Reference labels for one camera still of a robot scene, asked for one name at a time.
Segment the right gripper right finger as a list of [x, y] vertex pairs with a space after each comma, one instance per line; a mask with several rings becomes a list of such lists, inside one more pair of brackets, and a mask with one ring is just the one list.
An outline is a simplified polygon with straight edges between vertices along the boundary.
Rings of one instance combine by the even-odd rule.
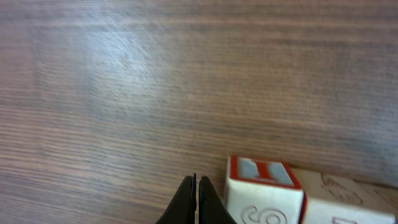
[[199, 183], [198, 217], [199, 224], [236, 224], [207, 176]]

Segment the white Y letter block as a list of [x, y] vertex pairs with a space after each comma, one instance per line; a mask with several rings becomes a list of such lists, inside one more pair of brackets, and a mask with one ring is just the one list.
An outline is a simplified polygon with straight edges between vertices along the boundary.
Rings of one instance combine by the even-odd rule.
[[351, 179], [293, 168], [305, 192], [302, 223], [395, 224], [393, 209]]

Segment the red I letter block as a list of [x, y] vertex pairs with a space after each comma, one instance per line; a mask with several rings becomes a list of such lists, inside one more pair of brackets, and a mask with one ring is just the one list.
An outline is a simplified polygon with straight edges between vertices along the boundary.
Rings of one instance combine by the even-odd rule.
[[282, 161], [228, 158], [224, 205], [236, 223], [298, 224], [305, 193]]

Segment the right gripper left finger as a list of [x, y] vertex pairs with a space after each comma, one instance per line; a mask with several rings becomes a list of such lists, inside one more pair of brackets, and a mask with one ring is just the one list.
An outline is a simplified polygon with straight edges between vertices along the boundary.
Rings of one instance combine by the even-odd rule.
[[156, 224], [194, 224], [197, 208], [196, 174], [184, 177]]

